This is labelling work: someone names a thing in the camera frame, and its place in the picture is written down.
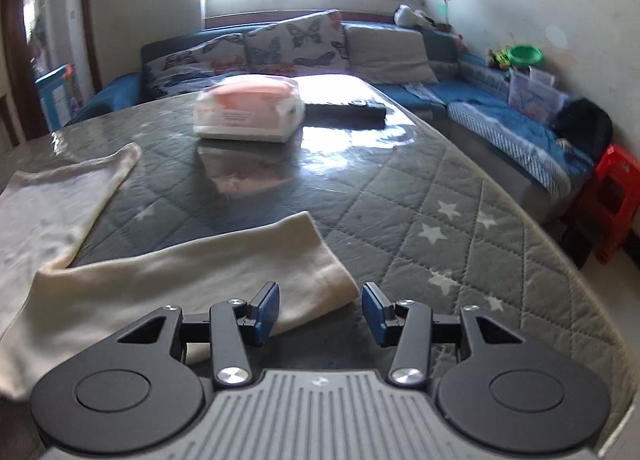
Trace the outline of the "butterfly pillow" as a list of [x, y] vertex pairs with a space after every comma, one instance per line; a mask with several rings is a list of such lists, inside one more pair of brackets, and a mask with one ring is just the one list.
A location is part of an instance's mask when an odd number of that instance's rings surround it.
[[337, 9], [260, 27], [245, 35], [250, 68], [274, 76], [347, 73], [348, 49]]
[[246, 73], [249, 66], [244, 36], [224, 34], [147, 62], [145, 94], [155, 100], [198, 92], [227, 74]]

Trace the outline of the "beige cushion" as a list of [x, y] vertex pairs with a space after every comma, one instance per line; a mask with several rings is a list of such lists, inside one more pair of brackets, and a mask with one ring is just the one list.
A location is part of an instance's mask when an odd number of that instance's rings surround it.
[[437, 84], [423, 36], [398, 28], [347, 26], [349, 71], [370, 84]]

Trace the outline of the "blue sofa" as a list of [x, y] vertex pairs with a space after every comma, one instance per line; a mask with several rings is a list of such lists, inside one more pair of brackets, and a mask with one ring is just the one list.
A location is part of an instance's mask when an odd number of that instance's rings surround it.
[[[240, 24], [168, 38], [142, 47], [140, 72], [123, 74], [87, 102], [73, 118], [75, 123], [103, 116], [150, 100], [198, 90], [214, 82], [208, 72], [191, 71], [184, 84], [164, 90], [152, 81], [151, 62], [180, 50], [230, 35], [238, 38], [258, 28]], [[428, 59], [435, 65], [436, 84], [378, 84], [376, 87], [399, 105], [422, 119], [442, 125], [452, 122], [484, 142], [490, 152], [503, 158], [540, 183], [554, 201], [568, 198], [590, 177], [596, 150], [590, 142], [562, 142], [547, 121], [538, 122], [508, 105], [508, 83], [494, 70], [483, 68], [471, 57], [459, 58], [454, 44], [440, 33], [424, 35]]]

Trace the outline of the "black remote control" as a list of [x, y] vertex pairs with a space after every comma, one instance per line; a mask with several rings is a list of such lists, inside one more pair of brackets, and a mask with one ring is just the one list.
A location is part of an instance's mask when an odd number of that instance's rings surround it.
[[356, 99], [351, 102], [307, 102], [305, 116], [314, 121], [382, 122], [386, 119], [387, 108], [373, 99]]

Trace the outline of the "white plush toy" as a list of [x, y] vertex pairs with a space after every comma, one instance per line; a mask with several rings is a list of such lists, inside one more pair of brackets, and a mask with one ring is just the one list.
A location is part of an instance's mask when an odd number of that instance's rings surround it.
[[427, 17], [423, 10], [412, 9], [406, 4], [400, 4], [396, 9], [394, 23], [406, 29], [433, 30], [435, 27], [434, 20]]

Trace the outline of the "cream garment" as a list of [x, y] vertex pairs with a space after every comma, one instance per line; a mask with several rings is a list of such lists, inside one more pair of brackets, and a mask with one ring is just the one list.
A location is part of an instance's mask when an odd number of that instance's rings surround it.
[[39, 173], [14, 174], [1, 195], [1, 394], [22, 402], [51, 369], [167, 305], [189, 314], [281, 291], [277, 332], [352, 302], [355, 280], [309, 214], [89, 265], [82, 243], [141, 148]]

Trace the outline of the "clear plastic box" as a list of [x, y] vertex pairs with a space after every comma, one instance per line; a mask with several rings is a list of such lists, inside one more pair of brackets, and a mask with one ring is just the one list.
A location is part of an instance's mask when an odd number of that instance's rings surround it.
[[568, 102], [568, 95], [521, 72], [510, 72], [508, 105], [529, 119], [549, 125]]

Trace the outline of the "butterfly pillow right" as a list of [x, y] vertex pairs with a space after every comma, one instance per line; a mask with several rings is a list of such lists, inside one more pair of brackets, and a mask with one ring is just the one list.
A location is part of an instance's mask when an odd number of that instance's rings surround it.
[[250, 68], [274, 76], [347, 73], [348, 49], [337, 9], [260, 27], [245, 35]]

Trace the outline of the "red plastic stool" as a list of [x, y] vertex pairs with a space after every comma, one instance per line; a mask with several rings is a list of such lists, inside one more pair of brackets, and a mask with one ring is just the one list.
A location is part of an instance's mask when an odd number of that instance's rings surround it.
[[598, 262], [608, 264], [623, 245], [639, 211], [639, 160], [620, 145], [606, 148], [576, 199], [578, 230]]

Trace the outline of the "butterfly pillow left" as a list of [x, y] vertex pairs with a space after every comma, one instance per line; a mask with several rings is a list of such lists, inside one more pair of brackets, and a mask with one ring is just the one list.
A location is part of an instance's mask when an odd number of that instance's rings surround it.
[[227, 74], [246, 73], [249, 66], [244, 36], [224, 34], [147, 62], [145, 94], [155, 100], [198, 92]]

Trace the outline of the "pink white storage bag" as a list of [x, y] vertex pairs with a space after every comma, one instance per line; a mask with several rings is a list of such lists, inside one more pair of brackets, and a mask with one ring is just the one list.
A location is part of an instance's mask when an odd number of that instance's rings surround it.
[[284, 76], [228, 76], [199, 92], [193, 106], [199, 138], [283, 144], [304, 119], [298, 84]]

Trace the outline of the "green bowl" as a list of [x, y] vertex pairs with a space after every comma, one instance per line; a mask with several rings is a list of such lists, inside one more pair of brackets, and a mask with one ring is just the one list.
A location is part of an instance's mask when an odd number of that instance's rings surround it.
[[514, 45], [506, 50], [513, 68], [537, 67], [544, 62], [544, 54], [533, 45]]

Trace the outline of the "black backpack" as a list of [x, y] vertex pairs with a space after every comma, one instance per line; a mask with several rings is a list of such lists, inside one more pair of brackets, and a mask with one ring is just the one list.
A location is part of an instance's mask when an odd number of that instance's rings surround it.
[[567, 102], [550, 124], [551, 131], [598, 163], [613, 139], [610, 116], [587, 98]]

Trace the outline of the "blue toy cabinet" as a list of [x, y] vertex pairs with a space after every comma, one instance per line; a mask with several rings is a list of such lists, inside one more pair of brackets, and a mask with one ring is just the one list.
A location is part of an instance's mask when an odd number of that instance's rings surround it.
[[76, 97], [76, 76], [72, 64], [63, 64], [35, 80], [40, 105], [53, 133], [72, 122], [80, 110]]

